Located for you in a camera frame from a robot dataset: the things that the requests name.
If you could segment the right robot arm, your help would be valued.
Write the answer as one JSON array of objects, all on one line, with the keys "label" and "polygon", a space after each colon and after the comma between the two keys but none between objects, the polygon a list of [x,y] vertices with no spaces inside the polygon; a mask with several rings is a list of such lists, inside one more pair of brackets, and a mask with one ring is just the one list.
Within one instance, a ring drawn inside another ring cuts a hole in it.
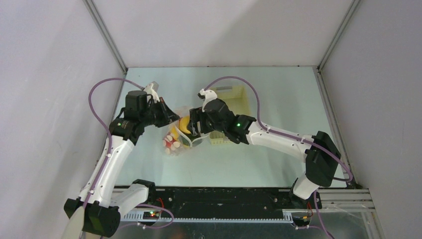
[{"label": "right robot arm", "polygon": [[329,187],[335,180],[341,154],[331,137],[323,131],[304,135],[271,129],[254,117],[234,114],[221,99],[211,100],[205,107],[190,109],[189,117],[187,129],[194,136],[217,131],[235,144],[264,146],[304,163],[305,171],[289,195],[295,208],[304,207],[315,190]]}]

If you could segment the yellow lemon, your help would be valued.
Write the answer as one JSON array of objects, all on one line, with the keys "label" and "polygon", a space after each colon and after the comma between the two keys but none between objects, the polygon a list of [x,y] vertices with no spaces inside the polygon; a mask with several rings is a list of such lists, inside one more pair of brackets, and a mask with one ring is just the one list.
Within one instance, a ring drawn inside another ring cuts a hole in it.
[{"label": "yellow lemon", "polygon": [[190,122],[189,116],[182,117],[179,120],[179,130],[185,135],[191,134],[191,131],[188,129],[189,122]]}]

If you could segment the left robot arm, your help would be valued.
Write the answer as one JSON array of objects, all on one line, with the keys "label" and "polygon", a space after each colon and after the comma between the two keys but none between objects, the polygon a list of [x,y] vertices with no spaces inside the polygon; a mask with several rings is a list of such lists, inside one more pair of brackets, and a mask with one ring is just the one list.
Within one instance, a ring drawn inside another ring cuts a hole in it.
[{"label": "left robot arm", "polygon": [[121,216],[139,204],[148,208],[156,204],[152,182],[135,180],[116,198],[112,192],[145,128],[167,126],[178,119],[154,89],[127,93],[125,106],[106,128],[106,145],[88,183],[76,199],[68,199],[64,205],[69,217],[64,239],[78,239],[82,232],[110,237],[117,231]]}]

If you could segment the red pomegranate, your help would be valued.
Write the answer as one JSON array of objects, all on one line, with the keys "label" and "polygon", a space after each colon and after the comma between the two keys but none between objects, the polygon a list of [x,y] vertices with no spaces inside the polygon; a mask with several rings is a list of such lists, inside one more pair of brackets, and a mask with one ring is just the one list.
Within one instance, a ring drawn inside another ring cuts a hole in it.
[{"label": "red pomegranate", "polygon": [[171,135],[167,135],[163,138],[163,146],[170,151],[174,151],[180,147],[180,143]]}]

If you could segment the clear dotted zip bag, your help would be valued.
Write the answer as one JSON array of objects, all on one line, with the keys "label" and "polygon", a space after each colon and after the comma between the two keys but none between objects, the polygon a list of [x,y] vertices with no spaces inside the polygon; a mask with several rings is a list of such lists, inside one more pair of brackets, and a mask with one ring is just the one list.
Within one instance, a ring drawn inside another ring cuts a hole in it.
[{"label": "clear dotted zip bag", "polygon": [[[191,107],[183,106],[183,107],[177,108],[176,110],[174,110],[174,112],[178,114],[180,118],[182,118],[185,116],[189,116],[190,109]],[[167,135],[171,135],[172,137],[174,137],[180,143],[180,147],[174,151],[170,151],[169,149],[163,146],[164,152],[167,155],[176,156],[188,149],[191,149],[201,144],[205,139],[209,138],[210,133],[207,133],[207,134],[200,133],[197,136],[193,136],[192,134],[185,135],[179,130],[179,120],[178,120],[167,126],[167,131],[164,137]]]}]

